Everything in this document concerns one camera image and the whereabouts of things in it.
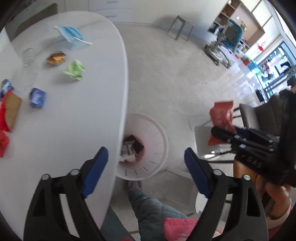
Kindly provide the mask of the person right hand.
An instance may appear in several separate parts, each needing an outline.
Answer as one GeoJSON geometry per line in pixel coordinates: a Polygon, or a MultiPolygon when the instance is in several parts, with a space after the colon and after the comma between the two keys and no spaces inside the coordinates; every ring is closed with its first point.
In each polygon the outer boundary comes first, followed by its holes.
{"type": "Polygon", "coordinates": [[[275,185],[271,182],[266,182],[261,176],[257,176],[255,187],[260,198],[263,197],[264,193],[267,193],[274,201],[274,204],[268,213],[268,216],[271,219],[281,218],[290,209],[292,186],[287,184],[284,186],[275,185]]]}

